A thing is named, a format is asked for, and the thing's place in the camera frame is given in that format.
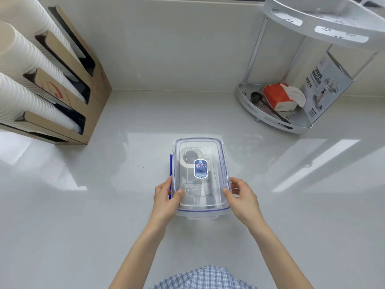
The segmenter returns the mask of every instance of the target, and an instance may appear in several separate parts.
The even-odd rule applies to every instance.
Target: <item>person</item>
[[[272,274],[277,289],[314,289],[286,248],[265,222],[256,194],[242,179],[230,178],[231,189],[223,193],[234,215],[249,229]],[[132,246],[109,289],[142,289],[156,250],[166,234],[166,225],[176,214],[183,190],[169,199],[171,177],[155,188],[154,207],[147,226]],[[154,289],[247,288],[255,287],[235,279],[226,269],[207,266],[179,274],[155,285]]]

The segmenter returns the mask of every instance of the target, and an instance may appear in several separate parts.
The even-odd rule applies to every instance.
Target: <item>upper shelf tier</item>
[[[344,47],[385,51],[385,19],[363,6],[385,0],[266,0],[263,12],[298,33]]]

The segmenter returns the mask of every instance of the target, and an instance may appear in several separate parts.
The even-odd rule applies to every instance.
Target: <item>forearm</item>
[[[278,289],[314,289],[264,220],[249,230]]]
[[[132,246],[109,289],[142,289],[164,234],[164,228],[147,225]]]

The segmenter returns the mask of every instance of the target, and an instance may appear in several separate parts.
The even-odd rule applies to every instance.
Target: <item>black spoon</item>
[[[265,101],[263,101],[263,95],[260,94],[259,92],[253,92],[251,95],[250,95],[250,100],[252,103],[254,104],[257,104],[258,102],[261,102],[264,106],[266,106],[267,108],[269,108],[273,114],[275,114],[277,117],[279,117],[281,119],[281,121],[283,122],[286,122],[288,124],[290,124],[290,122],[287,120],[287,119],[284,119],[279,113],[277,113],[268,103],[266,103]]]

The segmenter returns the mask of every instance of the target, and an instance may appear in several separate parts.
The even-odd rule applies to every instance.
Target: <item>cup stack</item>
[[[64,74],[12,25],[0,21],[0,36],[0,72],[11,77],[36,94],[45,95],[44,90],[32,85],[32,83],[23,77],[23,74],[33,73],[37,68],[41,68],[85,102],[84,97]]]
[[[77,133],[81,131],[77,123],[54,107],[51,102],[0,73],[0,123],[27,132],[38,132],[15,122],[25,111],[31,111]]]
[[[51,31],[65,48],[80,63],[67,38],[51,19],[38,0],[0,0],[0,19],[11,24],[18,32],[32,42],[65,75],[75,78],[45,47],[36,35]]]

